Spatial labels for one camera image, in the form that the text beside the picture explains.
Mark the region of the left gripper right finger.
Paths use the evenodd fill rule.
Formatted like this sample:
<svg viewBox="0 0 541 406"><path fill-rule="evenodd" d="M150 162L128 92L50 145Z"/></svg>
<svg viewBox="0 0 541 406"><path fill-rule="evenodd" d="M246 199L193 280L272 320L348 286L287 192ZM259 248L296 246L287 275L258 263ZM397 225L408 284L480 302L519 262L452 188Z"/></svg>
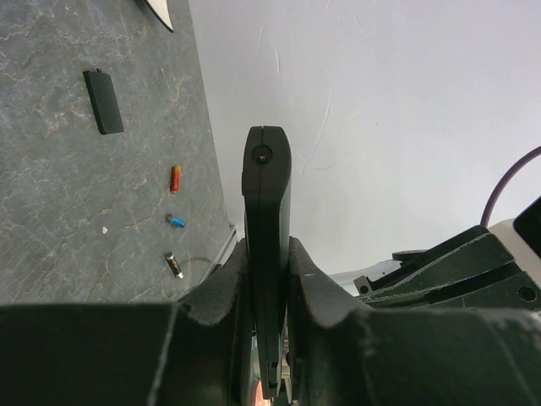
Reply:
<svg viewBox="0 0 541 406"><path fill-rule="evenodd" d="M537 405L540 318L526 310L377 310L291 239L289 332L302 405Z"/></svg>

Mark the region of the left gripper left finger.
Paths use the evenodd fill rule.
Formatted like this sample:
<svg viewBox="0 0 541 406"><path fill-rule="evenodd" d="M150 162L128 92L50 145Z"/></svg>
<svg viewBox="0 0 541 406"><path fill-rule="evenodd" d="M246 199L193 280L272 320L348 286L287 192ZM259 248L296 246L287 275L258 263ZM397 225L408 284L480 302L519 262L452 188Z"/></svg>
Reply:
<svg viewBox="0 0 541 406"><path fill-rule="evenodd" d="M1 309L4 405L243 405L252 321L245 243L178 301Z"/></svg>

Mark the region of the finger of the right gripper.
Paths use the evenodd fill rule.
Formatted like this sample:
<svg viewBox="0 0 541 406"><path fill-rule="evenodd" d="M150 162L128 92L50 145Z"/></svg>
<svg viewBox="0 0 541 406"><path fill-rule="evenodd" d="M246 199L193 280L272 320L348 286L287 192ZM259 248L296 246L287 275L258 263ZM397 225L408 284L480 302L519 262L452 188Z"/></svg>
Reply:
<svg viewBox="0 0 541 406"><path fill-rule="evenodd" d="M540 310L540 287L487 228L474 226L416 254L375 281L358 283L373 308Z"/></svg>

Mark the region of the orange-red battery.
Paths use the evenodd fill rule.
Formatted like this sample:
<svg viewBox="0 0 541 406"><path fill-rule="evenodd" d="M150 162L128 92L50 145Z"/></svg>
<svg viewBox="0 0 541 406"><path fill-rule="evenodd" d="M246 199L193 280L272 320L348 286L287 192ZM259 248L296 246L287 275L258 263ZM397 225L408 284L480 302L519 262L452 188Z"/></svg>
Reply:
<svg viewBox="0 0 541 406"><path fill-rule="evenodd" d="M178 165L172 167L170 180L170 193L175 195L180 191L182 179L182 168Z"/></svg>

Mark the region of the black remote control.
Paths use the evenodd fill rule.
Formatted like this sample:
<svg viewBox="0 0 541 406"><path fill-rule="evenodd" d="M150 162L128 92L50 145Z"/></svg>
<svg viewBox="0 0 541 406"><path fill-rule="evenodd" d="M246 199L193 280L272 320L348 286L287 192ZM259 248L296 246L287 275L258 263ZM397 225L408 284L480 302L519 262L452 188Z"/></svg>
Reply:
<svg viewBox="0 0 541 406"><path fill-rule="evenodd" d="M242 194L262 393L281 387L289 272L292 154L283 128L254 126L246 140Z"/></svg>

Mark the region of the black battery cover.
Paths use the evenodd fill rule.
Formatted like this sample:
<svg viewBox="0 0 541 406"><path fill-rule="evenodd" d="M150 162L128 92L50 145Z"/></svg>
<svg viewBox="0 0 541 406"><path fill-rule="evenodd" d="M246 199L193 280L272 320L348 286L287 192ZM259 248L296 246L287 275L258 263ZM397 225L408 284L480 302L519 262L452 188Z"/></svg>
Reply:
<svg viewBox="0 0 541 406"><path fill-rule="evenodd" d="M123 132L123 121L112 83L112 77L99 69L83 73L90 103L101 134Z"/></svg>

